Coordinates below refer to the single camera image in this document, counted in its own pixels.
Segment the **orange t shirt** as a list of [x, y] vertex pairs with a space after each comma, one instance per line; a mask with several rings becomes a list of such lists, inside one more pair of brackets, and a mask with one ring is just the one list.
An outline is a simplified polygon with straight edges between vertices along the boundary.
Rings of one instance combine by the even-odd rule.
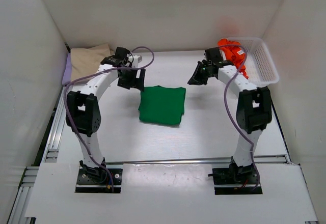
[[217, 44], [220, 50], [224, 52], [226, 60], [229, 60], [237, 69], [240, 67], [241, 69], [239, 72], [248, 79], [249, 77], [246, 73], [246, 67], [243, 65], [247, 56], [244, 50], [240, 47], [241, 43], [223, 38], [220, 39]]

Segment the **green t shirt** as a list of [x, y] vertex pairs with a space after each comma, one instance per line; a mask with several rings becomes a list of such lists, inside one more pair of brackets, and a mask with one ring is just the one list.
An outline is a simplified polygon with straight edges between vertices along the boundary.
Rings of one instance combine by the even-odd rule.
[[145, 87], [138, 108], [143, 123], [179, 126], [184, 115], [186, 88]]

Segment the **beige t shirt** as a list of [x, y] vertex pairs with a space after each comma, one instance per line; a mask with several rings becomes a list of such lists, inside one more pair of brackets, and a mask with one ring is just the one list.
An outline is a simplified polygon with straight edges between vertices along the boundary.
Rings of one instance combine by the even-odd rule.
[[92, 48], [71, 49], [71, 80], [76, 80], [97, 72], [101, 61], [114, 54], [108, 44]]

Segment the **purple t shirt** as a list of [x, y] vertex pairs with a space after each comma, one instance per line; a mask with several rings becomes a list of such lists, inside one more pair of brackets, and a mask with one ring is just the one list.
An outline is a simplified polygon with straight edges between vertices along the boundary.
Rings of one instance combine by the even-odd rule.
[[67, 60], [66, 60], [66, 67], [62, 78], [63, 86], [71, 82], [71, 74], [72, 74], [71, 53], [68, 53]]

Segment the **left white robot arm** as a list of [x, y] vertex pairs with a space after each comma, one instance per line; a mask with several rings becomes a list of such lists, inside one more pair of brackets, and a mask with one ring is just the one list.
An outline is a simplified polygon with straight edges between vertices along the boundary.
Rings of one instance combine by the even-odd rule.
[[83, 159], [80, 166], [84, 175], [95, 184], [114, 186], [113, 176], [106, 167], [97, 131], [101, 124], [99, 100], [114, 82], [125, 89], [144, 89], [145, 68], [139, 68], [141, 55], [117, 47], [113, 55], [105, 57], [93, 75], [87, 75], [86, 84], [78, 91], [70, 91], [65, 97], [66, 122], [80, 143]]

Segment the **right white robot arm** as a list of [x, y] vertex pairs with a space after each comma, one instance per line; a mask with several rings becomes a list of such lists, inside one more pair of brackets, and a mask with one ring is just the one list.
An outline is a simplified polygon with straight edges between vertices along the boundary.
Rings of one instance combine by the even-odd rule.
[[242, 182], [251, 174], [258, 175], [254, 162], [254, 152], [259, 137], [272, 120], [271, 96], [268, 87], [258, 87], [251, 83], [240, 70], [245, 62], [236, 67], [223, 58], [220, 47], [204, 51], [205, 58], [197, 63], [188, 85], [206, 85], [208, 79], [215, 77], [225, 84], [224, 96], [228, 91], [236, 95], [236, 115], [232, 116], [227, 97], [224, 105], [231, 123], [239, 133], [235, 153], [231, 157], [226, 177], [233, 182]]

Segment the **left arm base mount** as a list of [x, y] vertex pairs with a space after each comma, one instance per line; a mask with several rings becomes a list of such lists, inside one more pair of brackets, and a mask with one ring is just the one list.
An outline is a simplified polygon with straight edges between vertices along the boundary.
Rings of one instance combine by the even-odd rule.
[[83, 161], [79, 162], [79, 171], [76, 180], [76, 193], [121, 193], [123, 168], [113, 165], [108, 172], [100, 167], [91, 168]]

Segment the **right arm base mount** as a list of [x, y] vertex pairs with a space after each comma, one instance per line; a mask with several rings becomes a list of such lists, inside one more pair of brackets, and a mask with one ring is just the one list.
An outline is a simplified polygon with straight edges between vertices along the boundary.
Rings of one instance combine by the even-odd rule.
[[215, 195], [263, 194], [260, 175], [252, 164], [237, 166], [232, 159], [227, 168], [212, 168], [207, 176], [213, 179]]

